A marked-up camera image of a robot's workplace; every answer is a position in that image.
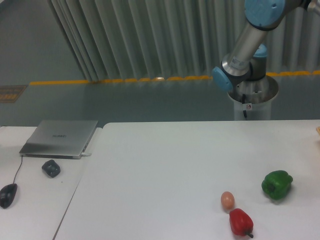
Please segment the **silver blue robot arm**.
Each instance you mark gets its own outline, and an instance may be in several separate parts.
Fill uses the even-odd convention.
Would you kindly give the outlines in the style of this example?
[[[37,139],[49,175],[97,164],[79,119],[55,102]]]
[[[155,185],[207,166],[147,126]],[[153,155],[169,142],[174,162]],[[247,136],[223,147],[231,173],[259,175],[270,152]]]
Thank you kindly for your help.
[[[261,47],[269,31],[276,29],[282,19],[296,8],[320,14],[318,0],[246,0],[244,13],[246,25],[239,35],[234,49],[213,68],[211,75],[222,90],[229,92],[241,82],[258,81],[265,77],[266,68],[253,62],[257,58],[266,63],[267,49]]]

